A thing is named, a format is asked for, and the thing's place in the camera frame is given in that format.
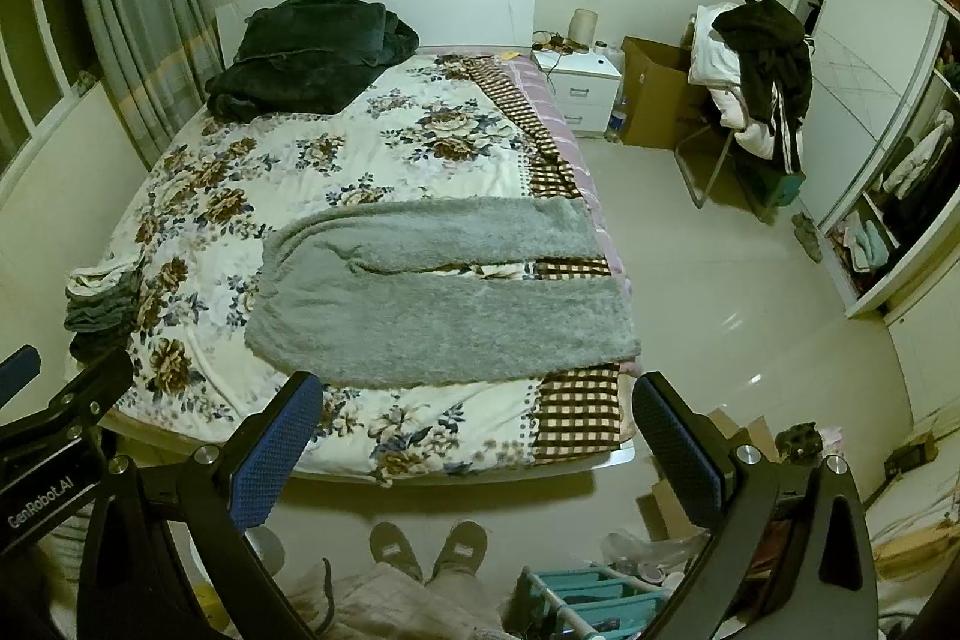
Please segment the tiled floor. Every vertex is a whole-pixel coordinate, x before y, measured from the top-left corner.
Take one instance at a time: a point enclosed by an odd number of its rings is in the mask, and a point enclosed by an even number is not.
[[[774,432],[803,421],[843,427],[861,490],[910,428],[893,343],[877,317],[848,321],[827,271],[797,244],[788,215],[761,224],[724,172],[702,211],[671,153],[584,140],[613,239],[635,286],[646,369],[664,372],[694,410],[726,405],[735,420],[765,414]],[[642,440],[638,441],[642,453]],[[504,485],[394,487],[291,482],[268,525],[297,576],[328,557],[335,576],[371,564],[381,519],[406,531],[428,570],[450,525],[490,531],[480,575],[506,593],[525,565],[598,557],[614,528],[643,533],[637,499],[656,475],[647,458],[557,479]]]

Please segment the headboard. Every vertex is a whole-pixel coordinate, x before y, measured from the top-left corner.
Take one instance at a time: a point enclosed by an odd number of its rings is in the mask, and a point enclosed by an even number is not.
[[[224,66],[233,57],[257,9],[286,0],[238,0],[218,7],[217,28]],[[362,0],[380,1],[419,34],[421,47],[529,47],[534,0]]]

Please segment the blue gripper pad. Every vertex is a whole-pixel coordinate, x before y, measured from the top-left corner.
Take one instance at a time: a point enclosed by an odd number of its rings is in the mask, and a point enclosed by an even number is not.
[[[634,420],[686,517],[698,527],[716,530],[723,519],[723,485],[707,454],[646,377],[637,378],[632,396]]]
[[[24,345],[0,363],[0,408],[39,374],[40,353],[32,345]]]
[[[230,482],[230,520],[237,530],[267,520],[317,426],[322,405],[323,386],[310,375],[253,446]]]

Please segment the white nightstand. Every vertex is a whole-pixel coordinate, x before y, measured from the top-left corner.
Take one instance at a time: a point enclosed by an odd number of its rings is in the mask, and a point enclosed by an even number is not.
[[[620,85],[616,67],[593,52],[561,55],[560,63],[550,50],[534,50],[533,55],[544,74],[550,74],[547,85],[570,129],[590,136],[606,131]]]

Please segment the floral blanket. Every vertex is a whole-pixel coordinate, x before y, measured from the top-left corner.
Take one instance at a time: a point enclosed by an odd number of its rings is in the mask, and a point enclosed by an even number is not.
[[[142,252],[119,413],[227,439],[285,376],[244,344],[262,239],[326,207],[439,196],[579,196],[571,167],[491,59],[414,56],[334,116],[222,124],[205,110],[176,135],[121,218],[112,255]],[[610,274],[604,261],[534,260],[438,273],[522,279]],[[299,462],[313,473],[459,474],[616,448],[618,367],[403,390],[325,389]]]

